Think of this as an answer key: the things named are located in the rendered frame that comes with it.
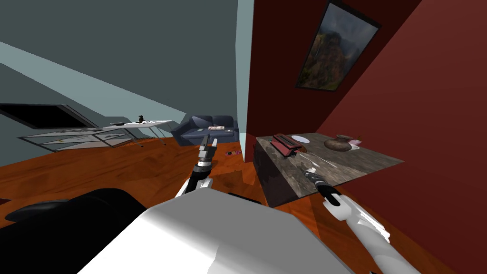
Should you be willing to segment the glass television stand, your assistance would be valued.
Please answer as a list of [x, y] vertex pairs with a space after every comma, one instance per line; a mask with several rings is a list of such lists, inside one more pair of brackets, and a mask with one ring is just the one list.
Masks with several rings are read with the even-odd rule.
[[137, 137], [128, 130], [117, 127], [115, 129], [68, 129], [22, 136], [18, 139], [55, 153], [87, 148], [116, 148], [129, 141], [136, 141]]

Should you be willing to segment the black television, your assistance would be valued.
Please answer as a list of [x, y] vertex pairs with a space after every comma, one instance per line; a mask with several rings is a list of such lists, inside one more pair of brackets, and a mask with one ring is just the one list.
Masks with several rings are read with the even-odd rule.
[[32, 129], [97, 128], [68, 105], [0, 103], [0, 114]]

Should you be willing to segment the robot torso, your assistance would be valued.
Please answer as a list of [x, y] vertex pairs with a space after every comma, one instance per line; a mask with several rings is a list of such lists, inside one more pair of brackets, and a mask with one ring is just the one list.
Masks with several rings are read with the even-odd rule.
[[354, 274], [295, 216], [210, 188], [147, 209], [78, 274]]

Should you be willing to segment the dark blue sofa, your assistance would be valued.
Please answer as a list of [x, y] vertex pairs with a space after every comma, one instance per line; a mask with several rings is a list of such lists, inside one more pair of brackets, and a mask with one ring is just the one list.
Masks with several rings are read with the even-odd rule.
[[172, 129], [171, 135], [182, 147], [199, 145], [205, 136], [209, 142], [230, 143], [239, 141], [239, 128], [232, 116], [192, 116]]

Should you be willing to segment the framed landscape picture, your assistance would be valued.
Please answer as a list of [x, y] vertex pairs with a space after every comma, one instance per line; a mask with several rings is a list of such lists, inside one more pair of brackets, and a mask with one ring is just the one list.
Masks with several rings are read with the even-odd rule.
[[381, 27], [342, 0], [328, 0], [295, 86], [336, 91]]

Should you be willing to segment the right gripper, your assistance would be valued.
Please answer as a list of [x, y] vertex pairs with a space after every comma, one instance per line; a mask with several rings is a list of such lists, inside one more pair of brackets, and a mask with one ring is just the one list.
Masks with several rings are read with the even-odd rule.
[[315, 187], [323, 186], [324, 185], [324, 178], [311, 170], [303, 171], [304, 176], [315, 185]]

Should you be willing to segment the brown round vase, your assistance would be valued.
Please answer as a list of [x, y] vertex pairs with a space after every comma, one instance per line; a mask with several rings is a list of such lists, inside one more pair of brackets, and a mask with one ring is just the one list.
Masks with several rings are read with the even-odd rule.
[[332, 151], [347, 152], [352, 149], [351, 144], [349, 143], [350, 140], [352, 140], [352, 137], [336, 135], [336, 138], [326, 140], [323, 144], [326, 148]]

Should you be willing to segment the dark stone table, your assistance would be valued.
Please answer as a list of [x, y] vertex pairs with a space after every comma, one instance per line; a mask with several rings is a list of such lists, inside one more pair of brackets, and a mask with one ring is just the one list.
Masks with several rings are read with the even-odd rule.
[[[348, 152], [329, 150], [323, 144], [329, 137], [319, 133], [300, 136], [310, 140], [310, 143], [303, 144], [307, 150], [303, 155], [320, 167], [313, 166], [299, 155], [283, 157], [270, 143], [270, 137], [256, 138], [253, 162], [269, 207], [278, 207], [318, 192], [315, 185], [303, 175], [302, 169], [313, 167], [328, 184], [338, 186], [402, 162], [365, 148]], [[337, 168], [310, 153], [331, 162]]]

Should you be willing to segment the red and black book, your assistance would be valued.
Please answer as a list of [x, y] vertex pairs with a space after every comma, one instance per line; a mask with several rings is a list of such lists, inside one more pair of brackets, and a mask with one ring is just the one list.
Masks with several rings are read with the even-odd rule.
[[300, 143], [284, 134], [273, 135], [271, 144], [283, 157], [294, 157], [302, 149]]

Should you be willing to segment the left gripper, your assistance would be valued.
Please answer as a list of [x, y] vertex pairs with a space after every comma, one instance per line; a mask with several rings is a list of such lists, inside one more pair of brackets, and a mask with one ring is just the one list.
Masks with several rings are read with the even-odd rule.
[[207, 146], [209, 140], [209, 135], [203, 137], [202, 143], [199, 147], [198, 153], [198, 166], [209, 166], [212, 163], [214, 154], [217, 150], [218, 139], [214, 138], [212, 140], [211, 146]]

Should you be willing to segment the silver cutlery piece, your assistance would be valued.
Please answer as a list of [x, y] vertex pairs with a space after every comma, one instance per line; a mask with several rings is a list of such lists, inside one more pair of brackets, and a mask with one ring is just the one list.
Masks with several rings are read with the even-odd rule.
[[320, 167], [317, 163], [313, 162], [312, 160], [310, 160], [309, 158], [305, 157], [302, 153], [299, 154], [299, 156], [303, 157], [304, 159], [310, 161], [312, 163], [313, 166], [316, 166], [316, 167]]
[[310, 153], [310, 154], [311, 154], [311, 155], [313, 155], [313, 156], [315, 156], [315, 157], [317, 157], [317, 158], [319, 158], [320, 160], [322, 160], [322, 161], [326, 162], [327, 164], [329, 164], [329, 165], [330, 165], [330, 166], [332, 166], [333, 168], [337, 168], [337, 166], [336, 166], [336, 165], [332, 164], [331, 162], [329, 162], [329, 161], [327, 161], [327, 160], [324, 160], [323, 158], [321, 158], [321, 157], [317, 156], [316, 154], [314, 154], [314, 153]]

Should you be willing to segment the white side table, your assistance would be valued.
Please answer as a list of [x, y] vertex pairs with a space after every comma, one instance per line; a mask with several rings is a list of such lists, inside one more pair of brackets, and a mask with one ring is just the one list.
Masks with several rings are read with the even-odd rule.
[[129, 129], [134, 129], [134, 128], [137, 128], [137, 129], [141, 129], [141, 128], [146, 128], [146, 129], [149, 129], [151, 133], [153, 133], [153, 135], [161, 141], [161, 143], [165, 146], [166, 143], [164, 142], [164, 140], [162, 138], [159, 137], [159, 135], [157, 135], [153, 128], [154, 127], [157, 127], [159, 125], [164, 125], [164, 124], [168, 124], [169, 122], [172, 122], [172, 120], [154, 120], [154, 121], [144, 121], [144, 119], [142, 119], [142, 122], [130, 122], [130, 123], [125, 123], [123, 125], [120, 125], [120, 126], [117, 126], [115, 124], [112, 124], [108, 127], [102, 127], [102, 129], [105, 129], [105, 130], [117, 130], [117, 129], [121, 129], [121, 130], [124, 130], [126, 133], [130, 134], [129, 133]]

